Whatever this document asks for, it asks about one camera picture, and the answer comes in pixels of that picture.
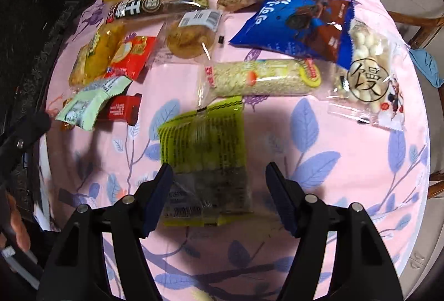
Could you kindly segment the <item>left hand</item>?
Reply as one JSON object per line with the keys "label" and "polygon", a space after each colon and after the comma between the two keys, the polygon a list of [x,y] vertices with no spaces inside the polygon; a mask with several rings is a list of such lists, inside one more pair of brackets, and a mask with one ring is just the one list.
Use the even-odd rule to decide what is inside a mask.
{"label": "left hand", "polygon": [[11,211],[10,224],[12,230],[15,232],[17,245],[23,252],[28,252],[31,246],[30,237],[24,223],[22,222],[20,212],[17,209],[17,202],[9,193],[6,193],[6,197]]}

